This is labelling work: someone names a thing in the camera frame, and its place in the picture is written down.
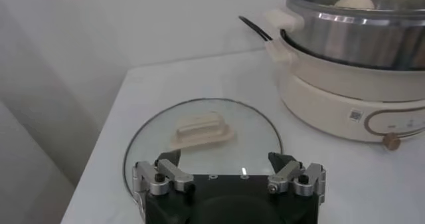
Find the screw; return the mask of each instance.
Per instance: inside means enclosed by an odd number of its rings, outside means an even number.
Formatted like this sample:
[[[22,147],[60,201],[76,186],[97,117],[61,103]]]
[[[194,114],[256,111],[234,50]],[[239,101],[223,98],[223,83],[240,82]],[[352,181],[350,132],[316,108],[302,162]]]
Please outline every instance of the screw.
[[[274,194],[274,193],[277,193],[278,192],[278,188],[275,185],[273,185],[273,184],[270,184],[269,186],[267,186],[267,190],[271,194]]]
[[[303,185],[308,184],[308,180],[309,180],[308,175],[300,175],[298,177],[298,182],[303,184]]]
[[[162,173],[156,173],[155,174],[155,181],[159,182],[159,183],[164,182],[165,181],[165,175],[162,174]]]

